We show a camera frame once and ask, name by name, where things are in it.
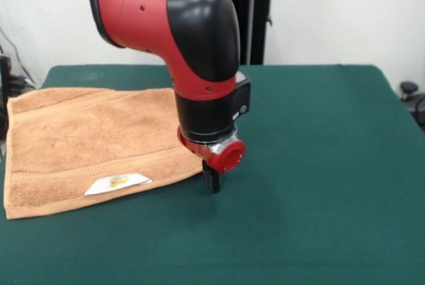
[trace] towel label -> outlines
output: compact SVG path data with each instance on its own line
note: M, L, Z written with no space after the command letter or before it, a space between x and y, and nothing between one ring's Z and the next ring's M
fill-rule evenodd
M123 189L124 187L131 187L132 185L147 184L151 182L152 180L138 173L103 177L96 180L85 192L84 196L112 192Z

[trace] green tablecloth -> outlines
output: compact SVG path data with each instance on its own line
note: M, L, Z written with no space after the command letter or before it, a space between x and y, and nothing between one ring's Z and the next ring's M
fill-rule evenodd
M198 176L59 215L3 215L0 284L425 284L425 138L382 73L241 70L247 154L219 194ZM63 66L44 87L170 85L162 66Z

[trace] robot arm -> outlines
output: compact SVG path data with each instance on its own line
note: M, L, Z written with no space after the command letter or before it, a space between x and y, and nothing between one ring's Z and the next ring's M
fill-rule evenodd
M175 91L180 142L202 157L205 173L234 169L245 151L234 121L249 111L250 81L238 71L238 21L232 1L90 0L90 4L105 41L165 61Z

